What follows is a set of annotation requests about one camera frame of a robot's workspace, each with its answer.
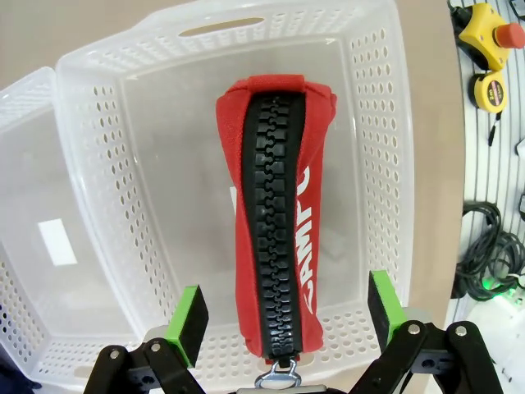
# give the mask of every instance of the screw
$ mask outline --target screw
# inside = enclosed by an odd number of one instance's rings
[[[409,325],[409,332],[412,335],[418,335],[421,332],[421,328],[417,324],[410,324]]]
[[[456,327],[456,335],[458,337],[464,337],[465,335],[467,335],[467,328],[463,326]]]

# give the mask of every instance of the metal ring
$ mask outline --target metal ring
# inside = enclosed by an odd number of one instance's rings
[[[290,370],[288,371],[277,371],[278,365],[279,361],[276,361],[273,363],[269,372],[258,376],[257,379],[255,379],[255,387],[264,388],[262,385],[264,382],[290,382],[288,387],[283,388],[298,387],[301,385],[301,377],[295,372],[297,368],[297,362],[295,360],[290,360]]]

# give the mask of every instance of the translucent plastic bin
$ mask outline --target translucent plastic bin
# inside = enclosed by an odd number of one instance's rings
[[[394,1],[194,2],[57,65],[60,136],[98,257],[139,335],[168,321],[183,286],[201,285],[210,324],[194,374],[209,392],[250,387],[267,370],[239,334],[232,184],[215,120],[221,94],[264,73],[304,74],[339,96],[323,177],[325,346],[304,356],[308,383],[378,356],[369,268],[387,269],[408,299],[413,138]]]
[[[33,380],[82,387],[136,341],[76,205],[44,68],[0,93],[0,344]]]

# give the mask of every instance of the green gripper pad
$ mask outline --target green gripper pad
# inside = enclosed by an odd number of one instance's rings
[[[368,308],[381,352],[394,332],[407,321],[394,286],[386,271],[371,271],[368,276]]]
[[[193,368],[197,362],[207,325],[208,308],[200,286],[187,286],[176,306],[165,338],[177,347],[188,368]]]

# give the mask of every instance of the beige table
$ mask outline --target beige table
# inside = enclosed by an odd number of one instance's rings
[[[64,53],[128,29],[177,0],[2,0],[0,89]],[[445,319],[463,205],[459,66],[445,0],[397,0],[409,67],[416,168],[412,306]],[[360,371],[339,376],[348,388]],[[410,392],[422,392],[412,384]]]

